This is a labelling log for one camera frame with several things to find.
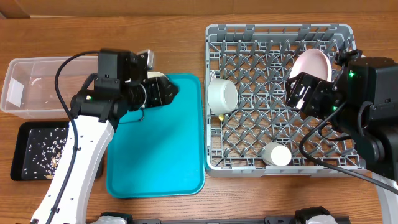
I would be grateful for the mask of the pink round plate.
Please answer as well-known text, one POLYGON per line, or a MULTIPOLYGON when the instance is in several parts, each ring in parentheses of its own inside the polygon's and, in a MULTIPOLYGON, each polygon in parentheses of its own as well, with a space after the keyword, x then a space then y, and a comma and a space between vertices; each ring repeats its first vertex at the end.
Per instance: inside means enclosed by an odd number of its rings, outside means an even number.
POLYGON ((289 78, 294 78, 302 72, 331 82, 332 67, 330 60, 319 49, 309 49, 302 53, 295 61, 289 78))

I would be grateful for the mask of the grey bowl with peanuts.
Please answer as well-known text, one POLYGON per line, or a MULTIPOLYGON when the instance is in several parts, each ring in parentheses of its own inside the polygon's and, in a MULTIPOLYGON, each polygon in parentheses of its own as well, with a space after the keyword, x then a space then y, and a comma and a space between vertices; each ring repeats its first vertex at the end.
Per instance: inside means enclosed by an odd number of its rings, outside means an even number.
POLYGON ((238 105, 238 91, 230 80, 216 78, 210 82, 207 101, 213 114, 219 116, 234 111, 238 105))

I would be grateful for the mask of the white paper cup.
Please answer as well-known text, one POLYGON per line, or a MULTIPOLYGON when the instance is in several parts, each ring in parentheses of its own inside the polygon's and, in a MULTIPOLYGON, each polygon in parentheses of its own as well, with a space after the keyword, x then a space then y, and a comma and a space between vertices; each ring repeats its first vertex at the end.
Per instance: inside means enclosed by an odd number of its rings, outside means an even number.
POLYGON ((265 145, 261 157, 269 166, 287 166, 292 160, 292 153, 286 146, 270 142, 265 145))

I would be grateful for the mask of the cream bowl with peanuts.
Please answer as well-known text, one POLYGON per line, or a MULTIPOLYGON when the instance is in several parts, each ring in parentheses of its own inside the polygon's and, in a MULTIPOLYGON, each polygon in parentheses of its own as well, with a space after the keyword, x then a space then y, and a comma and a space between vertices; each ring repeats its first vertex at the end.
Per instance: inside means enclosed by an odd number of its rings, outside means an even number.
POLYGON ((155 71, 148 72, 147 73, 147 77, 148 77, 148 79, 151 79, 151 78, 162 78, 162 77, 167 78, 167 76, 165 74, 163 74, 161 72, 155 72, 155 71))

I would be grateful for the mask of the white plastic fork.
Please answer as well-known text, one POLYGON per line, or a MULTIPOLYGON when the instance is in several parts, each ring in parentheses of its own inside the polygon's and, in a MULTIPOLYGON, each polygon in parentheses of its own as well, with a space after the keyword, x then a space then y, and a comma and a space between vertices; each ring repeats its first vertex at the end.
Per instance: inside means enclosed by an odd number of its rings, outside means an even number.
POLYGON ((214 80, 214 79, 216 79, 216 73, 214 70, 211 70, 210 71, 210 80, 214 80))

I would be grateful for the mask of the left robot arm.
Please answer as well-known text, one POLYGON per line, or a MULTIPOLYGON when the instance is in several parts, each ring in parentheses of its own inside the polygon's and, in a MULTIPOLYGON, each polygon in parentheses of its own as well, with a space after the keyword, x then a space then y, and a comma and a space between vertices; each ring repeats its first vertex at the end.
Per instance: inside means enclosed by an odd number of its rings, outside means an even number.
POLYGON ((129 111, 169 105, 178 87, 154 67, 154 53, 97 51, 98 71, 87 77, 67 105, 59 89, 64 61, 55 74, 55 92, 70 122, 65 148, 50 187, 31 223, 85 223, 93 183, 120 119, 129 111))

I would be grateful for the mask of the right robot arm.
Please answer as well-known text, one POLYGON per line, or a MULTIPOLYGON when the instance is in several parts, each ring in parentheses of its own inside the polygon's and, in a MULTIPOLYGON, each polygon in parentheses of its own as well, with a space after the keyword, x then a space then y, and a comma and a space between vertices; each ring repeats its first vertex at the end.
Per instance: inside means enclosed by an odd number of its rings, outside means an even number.
POLYGON ((342 72, 332 79, 331 62, 318 49, 306 50, 295 61, 286 82, 286 105, 321 123, 299 144, 314 164, 372 183, 377 188, 382 220, 397 223, 397 62, 363 57, 361 50, 338 53, 342 72), (334 166, 307 153, 306 141, 330 125, 344 133, 337 141, 353 140, 371 177, 334 166))

